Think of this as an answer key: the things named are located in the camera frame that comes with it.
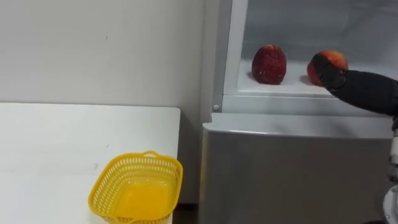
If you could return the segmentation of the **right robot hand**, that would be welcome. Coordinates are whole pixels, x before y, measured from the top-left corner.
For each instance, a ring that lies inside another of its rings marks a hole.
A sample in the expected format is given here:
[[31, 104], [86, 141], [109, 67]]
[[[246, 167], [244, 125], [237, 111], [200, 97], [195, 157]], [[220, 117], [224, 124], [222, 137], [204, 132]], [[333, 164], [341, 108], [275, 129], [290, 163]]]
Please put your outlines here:
[[397, 116], [397, 80], [357, 70], [343, 70], [326, 56], [312, 58], [321, 84], [337, 99], [373, 113]]

